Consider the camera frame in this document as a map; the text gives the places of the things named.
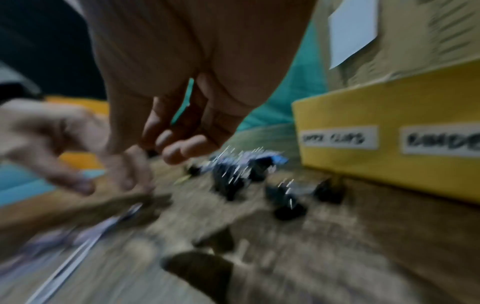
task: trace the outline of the cardboard box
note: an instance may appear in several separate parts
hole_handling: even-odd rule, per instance
[[[293,103],[303,165],[480,203],[480,61]]]
[[[318,0],[313,22],[331,91],[411,76],[480,57],[480,1],[378,1],[378,37],[330,70],[328,17],[342,0]]]

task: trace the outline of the white paper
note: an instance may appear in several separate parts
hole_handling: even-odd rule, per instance
[[[300,143],[318,148],[376,150],[379,148],[379,128],[378,126],[355,126],[302,131]]]
[[[402,127],[400,146],[403,154],[480,157],[480,123]]]
[[[343,0],[330,15],[330,69],[377,37],[378,12],[378,0]]]

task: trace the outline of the hand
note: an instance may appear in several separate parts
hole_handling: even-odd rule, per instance
[[[94,153],[123,190],[136,184],[152,191],[152,173],[138,146],[111,155],[104,150],[109,133],[106,117],[86,108],[14,99],[0,106],[0,158],[31,170],[48,182],[89,195],[91,180],[61,162],[66,150]]]
[[[107,148],[177,164],[217,150],[285,76],[315,0],[67,0],[85,18],[110,102]],[[190,105],[171,125],[194,78]]]

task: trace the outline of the wooden table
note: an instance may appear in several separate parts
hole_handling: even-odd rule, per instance
[[[241,132],[290,158],[270,177],[319,181],[301,168],[291,125]],[[480,209],[392,187],[347,180],[343,205],[304,199],[305,218],[279,222],[252,184],[226,203],[206,175],[175,185],[181,167],[152,162],[160,197],[101,240],[50,303],[480,303]],[[0,209],[0,258],[39,231],[92,225],[143,198],[105,177],[89,198],[63,191]],[[191,241],[205,238],[204,249]],[[0,303],[23,303],[70,253],[0,283]]]

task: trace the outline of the label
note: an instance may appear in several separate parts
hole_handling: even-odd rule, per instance
[[[300,132],[304,146],[318,148],[367,149],[379,148],[378,126],[360,126]]]
[[[403,127],[400,146],[403,154],[480,157],[480,123]]]

